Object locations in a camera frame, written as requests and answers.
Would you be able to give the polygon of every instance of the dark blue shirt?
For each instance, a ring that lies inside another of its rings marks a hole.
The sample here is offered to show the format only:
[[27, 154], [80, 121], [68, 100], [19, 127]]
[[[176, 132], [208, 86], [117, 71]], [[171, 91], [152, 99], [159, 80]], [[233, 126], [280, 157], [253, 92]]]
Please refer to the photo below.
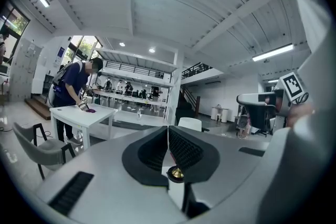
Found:
[[86, 85], [86, 83], [88, 82], [88, 77], [89, 75], [85, 72], [85, 63], [83, 63], [80, 72], [79, 64], [72, 64], [63, 76], [63, 82], [61, 83], [61, 92], [56, 92], [55, 94], [62, 99], [64, 105], [75, 104], [76, 102], [69, 95], [68, 90], [65, 88], [65, 84], [71, 85], [74, 88], [75, 93], [78, 95], [83, 85]]

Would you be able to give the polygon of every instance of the wooden step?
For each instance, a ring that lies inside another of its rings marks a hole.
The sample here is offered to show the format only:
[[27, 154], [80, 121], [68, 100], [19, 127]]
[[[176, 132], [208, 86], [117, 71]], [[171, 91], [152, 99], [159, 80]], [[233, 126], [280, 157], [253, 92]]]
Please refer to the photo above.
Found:
[[41, 95], [33, 95], [33, 99], [35, 99], [36, 101], [38, 101], [40, 103], [41, 106], [43, 106], [44, 108], [49, 110], [49, 107], [47, 106], [46, 102], [46, 97], [45, 96], [41, 96]]
[[25, 102], [30, 106], [37, 114], [39, 114], [46, 121], [50, 121], [49, 107], [45, 104], [37, 101], [34, 98], [25, 99]]

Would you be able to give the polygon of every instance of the railing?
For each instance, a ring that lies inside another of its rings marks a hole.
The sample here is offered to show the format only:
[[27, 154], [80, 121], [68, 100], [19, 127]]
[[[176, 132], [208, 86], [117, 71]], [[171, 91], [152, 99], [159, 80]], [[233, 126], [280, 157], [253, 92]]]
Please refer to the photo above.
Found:
[[134, 67], [134, 66], [128, 66], [128, 65], [124, 65], [123, 63], [107, 62], [106, 67], [163, 79], [162, 72], [143, 69], [143, 68]]
[[187, 96], [187, 98], [189, 99], [189, 103], [192, 105], [192, 107], [195, 110], [195, 116], [198, 116], [201, 97], [197, 96], [197, 98], [195, 98], [191, 94], [191, 92], [189, 92], [189, 90], [185, 87], [185, 85], [182, 86], [182, 96], [183, 97]]
[[194, 66], [184, 70], [182, 72], [182, 79], [189, 78], [193, 75], [202, 73], [202, 72], [207, 71], [209, 69], [212, 69], [212, 67], [210, 67], [210, 66], [208, 66], [204, 63], [199, 62], [199, 63], [195, 64]]

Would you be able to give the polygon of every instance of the black pants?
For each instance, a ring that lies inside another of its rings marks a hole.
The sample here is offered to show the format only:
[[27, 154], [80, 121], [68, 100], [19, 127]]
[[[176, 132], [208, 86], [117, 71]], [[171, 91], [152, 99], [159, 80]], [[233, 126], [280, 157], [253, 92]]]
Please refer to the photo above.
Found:
[[[54, 106], [54, 108], [59, 108], [60, 106], [69, 106], [69, 105], [73, 105], [73, 104], [69, 104], [67, 102], [64, 102], [60, 97], [58, 97], [57, 95], [55, 96], [55, 99], [52, 103], [52, 105]], [[65, 132], [67, 135], [67, 138], [73, 138], [73, 134], [72, 134], [72, 126], [65, 124], [62, 121], [56, 120], [57, 122], [57, 134], [58, 134], [58, 139], [64, 142], [64, 128], [65, 128]]]

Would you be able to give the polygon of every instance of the white bin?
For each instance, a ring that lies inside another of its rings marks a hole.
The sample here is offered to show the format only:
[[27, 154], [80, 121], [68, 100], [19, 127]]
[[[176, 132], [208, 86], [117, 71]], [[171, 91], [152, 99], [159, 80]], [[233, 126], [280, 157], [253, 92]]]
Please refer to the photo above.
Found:
[[227, 121], [227, 113], [229, 112], [229, 109], [223, 109], [222, 111], [222, 122]]

